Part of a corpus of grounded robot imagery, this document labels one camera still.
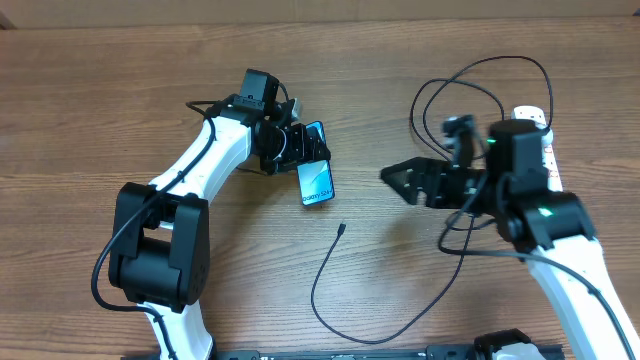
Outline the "Samsung Galaxy smartphone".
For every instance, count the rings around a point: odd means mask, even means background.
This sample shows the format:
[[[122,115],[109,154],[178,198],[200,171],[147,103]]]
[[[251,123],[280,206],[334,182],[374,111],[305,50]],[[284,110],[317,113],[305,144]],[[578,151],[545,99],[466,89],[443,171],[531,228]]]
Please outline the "Samsung Galaxy smartphone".
[[[316,205],[335,197],[330,161],[298,164],[297,174],[304,206]]]

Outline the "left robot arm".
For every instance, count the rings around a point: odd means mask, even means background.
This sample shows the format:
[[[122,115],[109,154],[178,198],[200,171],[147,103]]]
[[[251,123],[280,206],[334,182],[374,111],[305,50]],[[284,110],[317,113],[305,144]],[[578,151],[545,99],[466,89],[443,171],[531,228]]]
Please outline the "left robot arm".
[[[335,196],[324,126],[301,122],[299,100],[275,76],[249,69],[239,92],[187,106],[203,118],[200,133],[164,173],[121,188],[91,278],[100,306],[148,318],[158,359],[217,355],[199,302],[211,264],[209,207],[242,163],[255,156],[261,175],[296,172],[305,206]]]

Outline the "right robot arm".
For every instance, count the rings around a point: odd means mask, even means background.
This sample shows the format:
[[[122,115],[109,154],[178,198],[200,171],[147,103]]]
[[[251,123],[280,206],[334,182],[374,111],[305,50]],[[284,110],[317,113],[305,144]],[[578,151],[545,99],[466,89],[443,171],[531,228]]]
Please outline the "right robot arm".
[[[451,119],[450,161],[416,157],[381,170],[381,180],[407,203],[418,195],[433,209],[450,209],[445,228],[464,215],[489,215],[509,257],[526,263],[551,303],[576,357],[636,359],[639,336],[613,287],[604,251],[585,206],[571,192],[548,186],[544,130],[527,119],[493,123],[480,146],[485,166],[474,169],[477,132],[469,116]]]

